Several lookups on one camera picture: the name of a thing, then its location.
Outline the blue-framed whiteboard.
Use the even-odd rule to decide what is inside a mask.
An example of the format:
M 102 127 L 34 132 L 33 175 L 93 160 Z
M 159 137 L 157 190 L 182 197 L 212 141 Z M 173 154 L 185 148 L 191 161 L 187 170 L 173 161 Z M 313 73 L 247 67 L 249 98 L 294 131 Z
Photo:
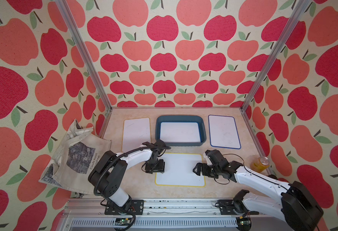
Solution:
M 209 115 L 209 135 L 212 147 L 241 149 L 241 142 L 233 116 Z
M 198 123 L 195 122 L 164 122 L 161 123 L 160 139 L 165 142 L 189 143 L 200 142 Z

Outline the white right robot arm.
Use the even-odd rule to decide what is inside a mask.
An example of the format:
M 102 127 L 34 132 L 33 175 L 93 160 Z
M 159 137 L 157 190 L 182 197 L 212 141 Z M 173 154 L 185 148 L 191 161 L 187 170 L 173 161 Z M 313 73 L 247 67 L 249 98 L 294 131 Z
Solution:
M 239 191 L 230 205 L 218 202 L 221 208 L 228 208 L 241 216 L 248 212 L 259 212 L 286 222 L 294 231 L 314 231 L 323 217 L 323 210 L 300 182 L 282 182 L 257 173 L 243 162 L 229 162 L 219 150 L 204 153 L 206 163 L 197 163 L 193 173 L 214 180 L 219 177 L 249 186 L 261 193 L 256 195 L 249 190 Z

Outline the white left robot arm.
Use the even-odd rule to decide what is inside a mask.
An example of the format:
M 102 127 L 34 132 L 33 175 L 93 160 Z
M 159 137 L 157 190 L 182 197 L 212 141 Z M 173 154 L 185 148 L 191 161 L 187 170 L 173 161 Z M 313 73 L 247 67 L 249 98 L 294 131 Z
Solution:
M 140 147 L 121 154 L 105 152 L 88 177 L 93 194 L 101 196 L 107 201 L 107 207 L 119 213 L 133 212 L 132 198 L 120 186 L 125 172 L 142 162 L 145 173 L 165 172 L 165 162 L 161 156 L 170 149 L 162 140 L 158 140 L 155 143 L 144 142 Z

